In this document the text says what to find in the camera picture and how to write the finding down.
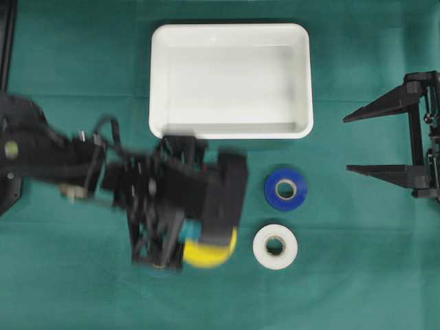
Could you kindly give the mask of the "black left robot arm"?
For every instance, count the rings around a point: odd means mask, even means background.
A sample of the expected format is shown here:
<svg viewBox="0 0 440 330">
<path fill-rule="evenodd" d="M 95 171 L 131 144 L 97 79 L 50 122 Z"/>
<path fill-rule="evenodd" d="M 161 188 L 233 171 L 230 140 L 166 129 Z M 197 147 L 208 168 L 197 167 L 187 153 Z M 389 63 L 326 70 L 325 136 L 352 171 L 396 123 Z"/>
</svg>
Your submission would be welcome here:
<svg viewBox="0 0 440 330">
<path fill-rule="evenodd" d="M 57 185 L 69 199 L 93 199 L 101 188 L 126 212 L 134 263 L 217 267 L 237 244 L 248 164 L 229 150 L 207 163 L 207 146 L 192 135 L 165 135 L 151 152 L 132 151 L 111 115 L 89 135 L 66 137 L 34 101 L 2 93 L 1 211 L 20 198 L 25 178 Z"/>
</svg>

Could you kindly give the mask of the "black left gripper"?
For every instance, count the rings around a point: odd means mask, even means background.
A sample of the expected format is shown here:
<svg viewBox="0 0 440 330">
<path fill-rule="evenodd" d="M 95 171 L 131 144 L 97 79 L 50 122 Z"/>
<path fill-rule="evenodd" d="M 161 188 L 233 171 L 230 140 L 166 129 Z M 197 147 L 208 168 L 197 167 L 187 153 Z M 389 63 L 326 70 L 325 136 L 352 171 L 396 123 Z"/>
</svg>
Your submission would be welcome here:
<svg viewBox="0 0 440 330">
<path fill-rule="evenodd" d="M 150 153 L 131 151 L 117 140 L 109 145 L 120 160 L 107 165 L 102 187 L 113 193 L 114 206 L 126 211 L 133 263 L 180 272 L 184 244 L 179 239 L 230 244 L 248 184 L 247 156 L 219 152 L 203 214 L 207 147 L 191 135 L 166 135 Z"/>
</svg>

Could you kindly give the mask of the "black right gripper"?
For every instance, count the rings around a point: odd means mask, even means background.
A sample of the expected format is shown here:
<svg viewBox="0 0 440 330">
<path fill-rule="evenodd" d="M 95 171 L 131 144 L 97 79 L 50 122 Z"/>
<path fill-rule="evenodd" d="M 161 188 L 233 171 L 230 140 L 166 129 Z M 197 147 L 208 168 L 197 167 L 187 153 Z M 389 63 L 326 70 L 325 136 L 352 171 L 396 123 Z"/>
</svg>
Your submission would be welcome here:
<svg viewBox="0 0 440 330">
<path fill-rule="evenodd" d="M 347 115 L 344 123 L 407 113 L 410 165 L 347 165 L 348 171 L 412 189 L 416 198 L 439 198 L 439 72 L 407 74 L 404 84 Z"/>
</svg>

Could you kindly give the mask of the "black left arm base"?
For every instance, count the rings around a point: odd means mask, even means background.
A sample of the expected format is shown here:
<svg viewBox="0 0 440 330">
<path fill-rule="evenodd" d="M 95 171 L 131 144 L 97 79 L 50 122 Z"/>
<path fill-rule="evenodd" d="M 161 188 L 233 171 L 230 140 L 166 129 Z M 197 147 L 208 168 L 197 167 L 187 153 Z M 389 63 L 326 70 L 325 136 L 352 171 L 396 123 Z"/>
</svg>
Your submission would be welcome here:
<svg viewBox="0 0 440 330">
<path fill-rule="evenodd" d="M 15 170 L 1 165 L 1 216 L 20 200 L 23 188 L 23 178 Z"/>
</svg>

